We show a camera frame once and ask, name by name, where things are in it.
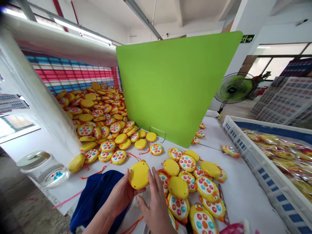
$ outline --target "fluorescent light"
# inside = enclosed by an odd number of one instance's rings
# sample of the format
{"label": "fluorescent light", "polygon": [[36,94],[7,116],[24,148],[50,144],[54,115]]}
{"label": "fluorescent light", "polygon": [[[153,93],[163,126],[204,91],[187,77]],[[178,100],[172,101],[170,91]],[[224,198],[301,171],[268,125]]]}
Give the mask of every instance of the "fluorescent light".
{"label": "fluorescent light", "polygon": [[99,41],[99,40],[97,40],[97,39],[95,39],[95,38],[92,38],[92,37],[89,36],[89,35],[81,34],[81,36],[84,37],[84,38],[88,38],[88,39],[90,39],[90,40],[92,40],[92,41],[96,41],[96,42],[102,43],[102,44],[107,45],[107,46],[109,45],[108,43],[106,43],[106,42],[104,42],[104,41]]}
{"label": "fluorescent light", "polygon": [[[23,18],[23,19],[27,19],[26,15],[25,15],[24,13],[20,13],[20,12],[17,12],[17,11],[13,11],[13,10],[10,10],[10,9],[8,9],[8,8],[5,8],[5,7],[3,8],[3,12],[5,12],[5,13],[7,13],[7,14],[10,14],[10,15],[14,15],[14,16],[20,17],[20,18]],[[39,24],[43,24],[43,25],[46,25],[46,26],[49,26],[49,27],[52,27],[52,28],[55,28],[55,29],[59,29],[59,30],[64,31],[61,27],[58,27],[58,26],[56,26],[56,25],[49,24],[49,23],[44,22],[44,21],[42,21],[42,20],[39,20],[39,19],[37,19],[37,18],[36,18],[36,20],[37,20],[37,22],[38,22]]]}
{"label": "fluorescent light", "polygon": [[103,38],[103,37],[97,36],[97,35],[95,35],[95,34],[93,34],[93,33],[90,33],[90,32],[88,32],[88,31],[86,31],[86,30],[83,30],[83,29],[81,29],[81,28],[78,28],[78,27],[76,27],[76,26],[73,26],[73,25],[71,25],[71,24],[68,24],[68,23],[66,23],[66,22],[64,22],[64,21],[61,21],[61,20],[59,20],[59,19],[54,18],[54,21],[55,21],[56,23],[60,24],[60,25],[63,25],[63,26],[65,26],[65,27],[67,27],[67,28],[70,28],[70,29],[73,29],[73,30],[75,30],[75,31],[77,31],[77,32],[80,32],[80,33],[86,34],[86,35],[88,35],[88,36],[94,37],[94,38],[99,39],[99,40],[101,40],[101,41],[104,41],[104,42],[106,42],[106,43],[108,43],[108,44],[111,44],[111,43],[112,43],[111,41],[109,41],[109,40],[107,40],[107,39],[105,39],[105,38]]}

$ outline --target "white tablecloth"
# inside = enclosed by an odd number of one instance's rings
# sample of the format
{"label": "white tablecloth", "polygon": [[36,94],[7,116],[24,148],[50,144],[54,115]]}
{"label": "white tablecloth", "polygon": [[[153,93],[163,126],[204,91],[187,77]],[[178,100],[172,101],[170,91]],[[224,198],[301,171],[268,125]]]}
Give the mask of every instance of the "white tablecloth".
{"label": "white tablecloth", "polygon": [[[223,131],[222,127],[219,125],[217,119],[205,116],[203,123],[206,125],[206,129],[203,129],[206,137],[200,138],[200,143],[197,145],[191,145],[189,149],[198,153],[201,159],[218,164],[226,172],[227,180],[224,184],[222,184],[222,191],[230,223],[243,222],[244,219],[247,219],[250,223],[251,233],[255,233],[256,230],[262,234],[286,233],[285,224],[270,205],[267,196],[259,186],[245,161],[242,158],[234,159],[220,151],[221,145],[233,146],[233,144]],[[39,149],[43,149],[52,154],[60,154],[61,152],[58,152],[55,147],[51,146],[52,139],[49,139],[48,136],[42,131],[43,130],[38,130],[28,135],[19,137],[14,140],[15,142],[3,143],[1,144],[1,147],[3,147],[3,149],[15,161],[27,153]],[[126,151],[144,159],[150,168],[155,166],[156,170],[159,170],[163,168],[161,163],[169,157],[169,148],[177,147],[182,151],[188,150],[167,140],[165,140],[164,143],[161,143],[161,146],[163,147],[164,153],[159,156],[152,156],[149,153],[139,155],[139,152],[146,152],[147,148],[145,148],[144,151],[137,150],[134,147],[134,144],[132,144]],[[127,168],[130,168],[136,162],[137,160],[131,156],[122,165],[110,164],[104,172],[108,170],[117,170],[125,173]],[[79,177],[90,176],[93,173],[100,171],[106,164],[107,163],[102,163],[97,160],[89,165],[90,171],[83,168],[79,172],[71,175],[70,179],[66,183],[55,189],[49,189],[48,192],[57,198],[58,202],[65,201],[85,187],[86,180],[81,180]],[[190,193],[188,197],[190,204],[200,202],[198,196],[199,193],[197,192]],[[78,198],[79,196],[65,203],[59,210],[64,214],[71,207],[74,209]],[[146,200],[147,204],[150,202],[149,188],[147,189],[147,192],[143,194],[143,198]],[[134,199],[118,230],[118,233],[122,233],[128,229],[141,216],[142,215],[137,207],[136,200]],[[224,223],[216,219],[215,222],[219,231],[225,227]],[[181,224],[179,225],[180,228],[178,232],[186,233],[186,229],[182,227]],[[144,227],[145,222],[142,220],[137,225],[134,233],[142,233]]]}

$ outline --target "white plastic crate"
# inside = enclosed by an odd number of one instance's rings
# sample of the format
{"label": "white plastic crate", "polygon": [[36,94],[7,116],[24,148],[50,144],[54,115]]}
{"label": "white plastic crate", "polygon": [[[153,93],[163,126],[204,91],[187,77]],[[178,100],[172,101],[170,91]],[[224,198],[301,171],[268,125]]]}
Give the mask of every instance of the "white plastic crate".
{"label": "white plastic crate", "polygon": [[223,123],[224,130],[250,167],[270,203],[283,219],[290,232],[294,234],[312,233],[312,204],[253,141],[243,133],[240,129],[241,127],[249,129],[260,128],[261,132],[266,133],[278,130],[277,135],[291,134],[292,138],[294,138],[295,134],[306,134],[312,137],[312,130],[229,115],[226,116]]}
{"label": "white plastic crate", "polygon": [[258,101],[256,104],[253,106],[253,108],[250,110],[251,113],[258,115],[262,109],[266,106],[265,103]]}
{"label": "white plastic crate", "polygon": [[292,97],[291,95],[282,95],[277,93],[269,101],[266,108],[276,111],[286,118],[294,118],[303,110],[308,108],[311,101],[311,98]]}
{"label": "white plastic crate", "polygon": [[17,94],[0,94],[0,114],[26,108],[29,108],[28,105]]}
{"label": "white plastic crate", "polygon": [[274,97],[276,93],[277,93],[276,91],[272,91],[268,89],[264,92],[264,94],[261,96],[258,102],[263,102],[265,104],[268,104],[269,101]]}
{"label": "white plastic crate", "polygon": [[264,107],[262,111],[256,116],[256,120],[283,125],[286,125],[291,121],[291,119],[287,118],[285,115],[277,113],[276,111],[273,111],[267,107]]}

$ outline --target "metal pipe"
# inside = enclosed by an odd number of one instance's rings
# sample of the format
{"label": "metal pipe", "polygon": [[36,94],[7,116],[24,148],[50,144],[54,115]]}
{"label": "metal pipe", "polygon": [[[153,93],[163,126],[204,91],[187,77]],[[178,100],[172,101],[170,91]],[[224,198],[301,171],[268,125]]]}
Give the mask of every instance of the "metal pipe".
{"label": "metal pipe", "polygon": [[18,0],[18,3],[19,3],[19,6],[21,7],[22,11],[26,15],[26,18],[28,20],[37,22],[36,17],[35,17],[33,11],[31,10],[31,8],[29,6],[30,3],[27,2],[27,0]]}
{"label": "metal pipe", "polygon": [[124,0],[124,2],[139,17],[139,19],[143,22],[143,24],[145,24],[145,26],[149,28],[149,30],[154,34],[154,36],[157,39],[163,40],[162,36],[153,27],[153,25],[150,23],[146,15],[143,13],[143,11],[140,9],[140,7],[137,5],[137,3],[134,0]]}
{"label": "metal pipe", "polygon": [[63,17],[60,17],[59,15],[56,15],[56,14],[52,13],[51,11],[48,11],[48,10],[46,10],[46,9],[43,9],[42,7],[39,7],[39,6],[37,6],[37,5],[33,4],[33,3],[28,2],[28,4],[29,4],[30,6],[32,6],[32,7],[34,7],[34,8],[37,8],[38,10],[40,10],[40,11],[42,11],[42,12],[47,13],[48,15],[50,15],[51,18],[59,19],[59,20],[61,20],[61,21],[63,21],[63,22],[66,22],[66,23],[71,24],[71,25],[73,25],[73,26],[75,26],[75,27],[81,28],[81,29],[83,29],[83,30],[85,30],[85,31],[88,31],[88,32],[90,32],[90,33],[92,33],[92,34],[95,34],[95,35],[97,35],[97,36],[99,36],[99,37],[103,37],[103,38],[105,38],[105,39],[107,39],[107,40],[109,40],[109,41],[114,41],[114,42],[117,42],[117,43],[120,44],[120,45],[123,45],[123,44],[119,43],[118,41],[112,40],[112,39],[110,39],[110,38],[108,38],[108,37],[105,37],[105,36],[103,36],[103,35],[101,35],[101,34],[99,34],[99,33],[97,33],[97,32],[94,32],[94,31],[92,31],[92,30],[90,30],[90,29],[87,29],[87,28],[85,28],[85,27],[83,27],[83,26],[81,26],[81,25],[79,25],[79,24],[76,24],[76,23],[74,23],[74,22],[72,22],[72,21],[70,21],[70,20],[67,20],[67,19],[65,19],[65,18],[63,18]]}
{"label": "metal pipe", "polygon": [[155,0],[152,25],[154,24],[154,16],[155,16],[156,1],[157,1],[157,0]]}

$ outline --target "glass jar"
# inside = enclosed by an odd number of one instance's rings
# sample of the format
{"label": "glass jar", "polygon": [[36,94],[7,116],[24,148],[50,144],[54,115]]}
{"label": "glass jar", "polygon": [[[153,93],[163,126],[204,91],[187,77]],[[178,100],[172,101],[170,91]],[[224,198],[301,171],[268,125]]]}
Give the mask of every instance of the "glass jar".
{"label": "glass jar", "polygon": [[65,182],[70,172],[52,154],[35,151],[21,158],[16,165],[43,188],[51,189]]}

